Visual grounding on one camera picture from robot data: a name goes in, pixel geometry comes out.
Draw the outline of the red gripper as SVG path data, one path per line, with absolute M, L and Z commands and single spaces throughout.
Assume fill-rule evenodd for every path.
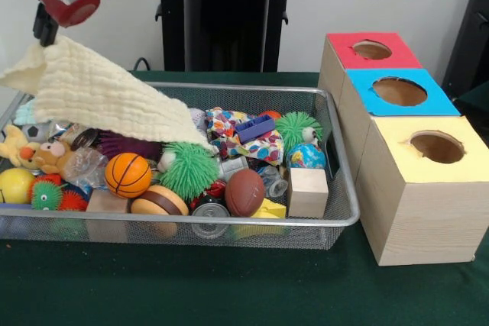
M 58 25 L 72 27 L 86 21 L 99 7 L 100 0 L 39 0 L 33 34 L 42 47 L 56 39 Z

